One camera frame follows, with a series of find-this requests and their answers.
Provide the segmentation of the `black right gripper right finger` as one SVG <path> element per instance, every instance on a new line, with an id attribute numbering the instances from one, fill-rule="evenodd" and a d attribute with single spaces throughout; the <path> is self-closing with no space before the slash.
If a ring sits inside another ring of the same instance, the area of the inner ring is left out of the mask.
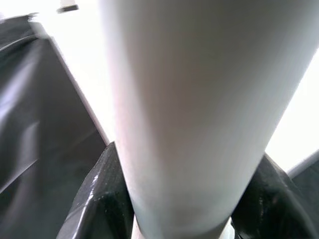
<path id="1" fill-rule="evenodd" d="M 317 239 L 319 215 L 264 155 L 231 215 L 237 239 Z"/>

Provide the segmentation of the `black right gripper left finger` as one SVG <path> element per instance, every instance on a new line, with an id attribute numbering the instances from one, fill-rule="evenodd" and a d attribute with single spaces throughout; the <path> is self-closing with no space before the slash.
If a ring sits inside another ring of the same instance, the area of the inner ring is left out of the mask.
<path id="1" fill-rule="evenodd" d="M 129 239 L 134 210 L 115 144 L 85 177 L 57 235 L 59 239 Z"/>

